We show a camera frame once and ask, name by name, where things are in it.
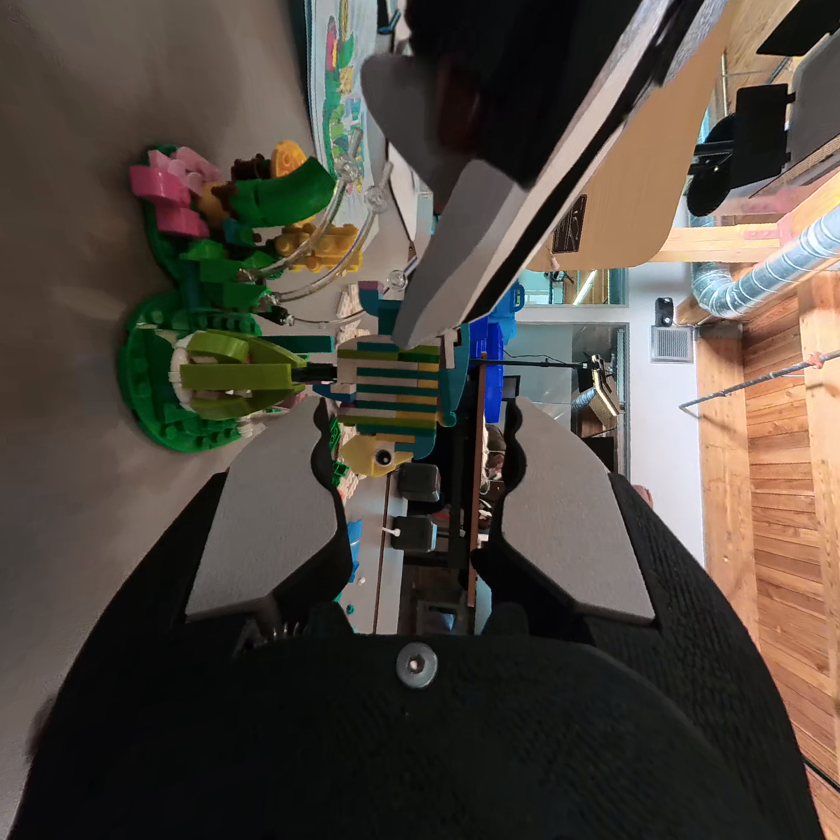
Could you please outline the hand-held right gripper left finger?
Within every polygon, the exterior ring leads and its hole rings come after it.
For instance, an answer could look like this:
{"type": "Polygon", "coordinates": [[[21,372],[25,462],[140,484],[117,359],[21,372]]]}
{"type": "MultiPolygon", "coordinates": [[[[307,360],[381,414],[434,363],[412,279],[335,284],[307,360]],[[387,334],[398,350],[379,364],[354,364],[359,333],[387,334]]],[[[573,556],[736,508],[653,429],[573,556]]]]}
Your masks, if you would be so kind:
{"type": "Polygon", "coordinates": [[[197,568],[190,619],[254,608],[264,623],[305,623],[350,580],[352,557],[333,486],[331,405],[309,396],[269,421],[232,462],[197,568]]]}

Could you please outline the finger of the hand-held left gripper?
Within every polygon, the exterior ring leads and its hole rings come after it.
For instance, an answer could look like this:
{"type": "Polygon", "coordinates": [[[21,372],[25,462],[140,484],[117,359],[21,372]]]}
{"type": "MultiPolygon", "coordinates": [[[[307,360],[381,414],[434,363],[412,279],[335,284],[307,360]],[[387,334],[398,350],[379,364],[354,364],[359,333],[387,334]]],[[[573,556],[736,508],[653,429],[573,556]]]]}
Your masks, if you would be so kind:
{"type": "Polygon", "coordinates": [[[434,200],[447,201],[468,156],[445,147],[438,130],[437,72],[415,56],[377,54],[361,68],[367,108],[434,200]]]}
{"type": "Polygon", "coordinates": [[[468,159],[450,198],[438,201],[437,232],[395,321],[397,344],[412,348],[488,314],[664,76],[665,3],[635,2],[630,25],[530,187],[468,159]]]}

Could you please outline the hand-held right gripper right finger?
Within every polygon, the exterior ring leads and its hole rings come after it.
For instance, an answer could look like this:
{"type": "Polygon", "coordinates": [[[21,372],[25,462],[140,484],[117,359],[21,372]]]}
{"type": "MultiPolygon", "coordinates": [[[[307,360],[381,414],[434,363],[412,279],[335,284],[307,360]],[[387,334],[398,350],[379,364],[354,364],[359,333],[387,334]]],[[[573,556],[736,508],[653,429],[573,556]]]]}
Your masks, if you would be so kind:
{"type": "Polygon", "coordinates": [[[503,493],[473,555],[492,606],[520,604],[531,625],[577,616],[652,624],[613,475],[526,397],[507,405],[504,435],[503,493]]]}

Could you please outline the colourful brick reef model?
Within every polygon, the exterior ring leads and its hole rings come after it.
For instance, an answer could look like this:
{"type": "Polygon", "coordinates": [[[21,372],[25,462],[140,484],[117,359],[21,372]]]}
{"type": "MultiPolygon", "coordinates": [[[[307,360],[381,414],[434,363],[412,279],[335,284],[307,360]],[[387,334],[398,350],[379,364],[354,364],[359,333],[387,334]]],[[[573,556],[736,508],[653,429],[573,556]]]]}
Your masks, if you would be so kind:
{"type": "Polygon", "coordinates": [[[361,267],[390,170],[366,193],[361,227],[334,223],[349,176],[290,141],[237,159],[225,180],[183,145],[153,145],[129,167],[152,256],[175,287],[137,308],[118,357],[122,399],[149,439],[183,454],[220,448],[318,394],[343,426],[347,475],[380,477],[429,456],[455,425],[469,325],[408,349],[394,341],[413,262],[359,283],[366,314],[350,325],[268,335],[257,322],[291,325],[286,303],[361,267]]]}

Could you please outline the grey desk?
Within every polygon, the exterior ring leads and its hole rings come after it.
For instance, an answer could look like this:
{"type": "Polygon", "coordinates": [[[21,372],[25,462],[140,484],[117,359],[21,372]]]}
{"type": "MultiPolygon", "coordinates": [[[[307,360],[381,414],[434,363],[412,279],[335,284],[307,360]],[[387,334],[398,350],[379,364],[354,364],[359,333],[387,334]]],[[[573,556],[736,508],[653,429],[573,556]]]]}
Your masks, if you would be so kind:
{"type": "Polygon", "coordinates": [[[408,500],[396,490],[396,471],[385,477],[385,508],[381,521],[380,559],[374,602],[373,633],[394,635],[400,614],[404,552],[390,544],[390,527],[394,517],[408,513],[408,500]]]}
{"type": "Polygon", "coordinates": [[[236,447],[151,443],[114,372],[169,289],[126,178],[147,144],[220,167],[312,152],[291,2],[2,2],[2,775],[105,605],[236,447]]]}

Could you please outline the brick instruction booklet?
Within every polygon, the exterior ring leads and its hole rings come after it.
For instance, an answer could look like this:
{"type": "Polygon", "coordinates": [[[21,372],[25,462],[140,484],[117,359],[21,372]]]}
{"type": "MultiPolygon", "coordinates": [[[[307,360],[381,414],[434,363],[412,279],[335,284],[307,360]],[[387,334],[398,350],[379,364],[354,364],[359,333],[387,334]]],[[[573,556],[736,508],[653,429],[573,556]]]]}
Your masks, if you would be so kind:
{"type": "Polygon", "coordinates": [[[334,222],[357,228],[368,217],[365,195],[392,169],[388,207],[398,212],[409,242],[420,255],[434,231],[433,196],[392,147],[369,114],[361,85],[363,63],[377,53],[410,54],[403,19],[406,2],[305,1],[306,79],[313,146],[322,165],[349,181],[334,222]]]}

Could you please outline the black boom stand with lamp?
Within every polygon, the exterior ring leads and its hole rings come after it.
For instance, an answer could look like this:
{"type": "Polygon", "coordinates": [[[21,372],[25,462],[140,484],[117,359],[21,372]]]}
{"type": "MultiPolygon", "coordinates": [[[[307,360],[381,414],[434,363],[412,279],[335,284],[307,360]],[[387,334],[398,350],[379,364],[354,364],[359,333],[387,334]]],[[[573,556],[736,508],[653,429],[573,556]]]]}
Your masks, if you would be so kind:
{"type": "Polygon", "coordinates": [[[570,417],[580,417],[586,410],[591,410],[599,417],[599,423],[613,427],[623,413],[623,404],[610,384],[613,378],[612,366],[599,355],[593,355],[583,361],[560,361],[549,356],[538,357],[503,357],[494,360],[485,357],[471,357],[469,364],[488,369],[498,369],[502,377],[521,376],[520,373],[507,374],[507,368],[536,371],[567,371],[570,373],[570,397],[568,400],[550,399],[545,392],[535,403],[548,411],[553,406],[566,406],[570,417]]]}

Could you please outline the black power station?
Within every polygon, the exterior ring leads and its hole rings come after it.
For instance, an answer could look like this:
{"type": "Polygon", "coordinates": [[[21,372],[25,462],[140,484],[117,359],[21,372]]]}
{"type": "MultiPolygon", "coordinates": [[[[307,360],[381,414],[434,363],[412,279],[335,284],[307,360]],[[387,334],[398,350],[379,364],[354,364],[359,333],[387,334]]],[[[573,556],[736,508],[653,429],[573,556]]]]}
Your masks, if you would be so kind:
{"type": "Polygon", "coordinates": [[[407,461],[396,471],[396,490],[407,501],[438,502],[441,479],[434,464],[407,461]]]}
{"type": "Polygon", "coordinates": [[[429,553],[435,550],[438,528],[429,517],[394,517],[390,527],[390,544],[394,550],[429,553]]]}

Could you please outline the pale wooden board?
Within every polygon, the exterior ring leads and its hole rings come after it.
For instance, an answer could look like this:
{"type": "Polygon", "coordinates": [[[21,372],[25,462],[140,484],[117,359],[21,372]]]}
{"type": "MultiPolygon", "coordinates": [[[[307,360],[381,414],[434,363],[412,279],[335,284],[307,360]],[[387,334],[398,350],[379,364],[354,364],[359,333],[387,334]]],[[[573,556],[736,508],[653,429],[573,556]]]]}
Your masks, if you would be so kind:
{"type": "Polygon", "coordinates": [[[575,252],[553,255],[549,236],[528,270],[628,268],[654,257],[669,236],[700,124],[738,2],[727,2],[705,39],[663,87],[652,90],[581,189],[575,252]]]}

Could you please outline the white vent grille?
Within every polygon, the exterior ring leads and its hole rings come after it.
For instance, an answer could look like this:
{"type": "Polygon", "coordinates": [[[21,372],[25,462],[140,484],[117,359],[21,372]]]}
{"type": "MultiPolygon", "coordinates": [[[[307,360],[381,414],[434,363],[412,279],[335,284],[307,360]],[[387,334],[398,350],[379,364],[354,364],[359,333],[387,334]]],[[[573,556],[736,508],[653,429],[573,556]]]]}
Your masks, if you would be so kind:
{"type": "Polygon", "coordinates": [[[654,364],[695,363],[695,330],[691,327],[652,326],[649,360],[654,364]]]}

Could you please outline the thin metal rod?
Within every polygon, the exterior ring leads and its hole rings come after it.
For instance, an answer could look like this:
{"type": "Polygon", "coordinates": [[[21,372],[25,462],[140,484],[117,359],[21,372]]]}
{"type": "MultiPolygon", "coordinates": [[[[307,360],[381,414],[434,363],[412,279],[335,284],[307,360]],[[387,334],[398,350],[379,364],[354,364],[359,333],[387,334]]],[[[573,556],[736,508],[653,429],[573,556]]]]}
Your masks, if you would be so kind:
{"type": "Polygon", "coordinates": [[[807,359],[797,364],[792,364],[782,369],[763,374],[762,376],[758,376],[735,385],[730,385],[718,391],[712,392],[708,395],[699,396],[694,400],[683,402],[678,405],[678,409],[682,412],[686,412],[691,407],[711,402],[719,398],[728,397],[735,393],[747,390],[757,385],[764,384],[766,382],[773,382],[779,379],[786,379],[796,377],[797,375],[804,375],[804,373],[809,370],[818,371],[821,370],[823,366],[828,362],[835,361],[838,359],[839,349],[827,353],[812,353],[807,359]]]}

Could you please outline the black office chair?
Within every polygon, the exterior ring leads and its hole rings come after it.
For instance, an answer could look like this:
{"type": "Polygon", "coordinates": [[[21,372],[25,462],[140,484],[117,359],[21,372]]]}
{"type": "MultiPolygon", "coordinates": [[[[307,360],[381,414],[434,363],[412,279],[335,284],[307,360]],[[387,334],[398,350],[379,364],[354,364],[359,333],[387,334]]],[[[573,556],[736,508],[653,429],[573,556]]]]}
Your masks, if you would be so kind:
{"type": "Polygon", "coordinates": [[[692,216],[712,215],[732,190],[782,172],[791,158],[785,120],[794,100],[795,94],[784,83],[738,91],[736,110],[694,150],[686,195],[692,216]]]}

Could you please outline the silver ventilation duct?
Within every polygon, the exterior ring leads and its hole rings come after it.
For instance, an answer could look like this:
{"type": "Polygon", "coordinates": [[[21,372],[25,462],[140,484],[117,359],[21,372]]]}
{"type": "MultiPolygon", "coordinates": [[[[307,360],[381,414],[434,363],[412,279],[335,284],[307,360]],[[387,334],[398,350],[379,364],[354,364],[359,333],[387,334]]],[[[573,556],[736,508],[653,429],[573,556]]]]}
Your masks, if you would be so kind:
{"type": "Polygon", "coordinates": [[[839,208],[735,280],[723,264],[696,264],[691,292],[710,316],[737,320],[811,275],[839,271],[839,208]]]}

